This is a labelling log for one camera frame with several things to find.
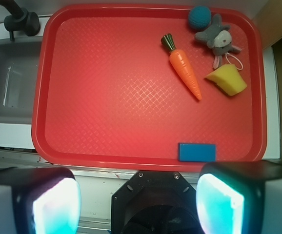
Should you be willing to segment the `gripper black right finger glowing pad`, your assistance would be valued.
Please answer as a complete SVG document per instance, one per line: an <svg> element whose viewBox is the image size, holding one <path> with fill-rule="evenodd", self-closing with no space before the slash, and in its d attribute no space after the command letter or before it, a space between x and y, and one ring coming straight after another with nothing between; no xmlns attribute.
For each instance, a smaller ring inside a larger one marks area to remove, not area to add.
<svg viewBox="0 0 282 234"><path fill-rule="evenodd" d="M206 163L196 206L206 234L282 234L282 161Z"/></svg>

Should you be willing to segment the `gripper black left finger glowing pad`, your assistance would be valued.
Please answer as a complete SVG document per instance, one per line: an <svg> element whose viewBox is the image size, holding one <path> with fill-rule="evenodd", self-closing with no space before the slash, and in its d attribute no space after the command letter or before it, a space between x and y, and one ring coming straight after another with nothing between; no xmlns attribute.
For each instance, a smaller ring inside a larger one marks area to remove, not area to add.
<svg viewBox="0 0 282 234"><path fill-rule="evenodd" d="M75 234L81 190L58 168L0 168L0 234Z"/></svg>

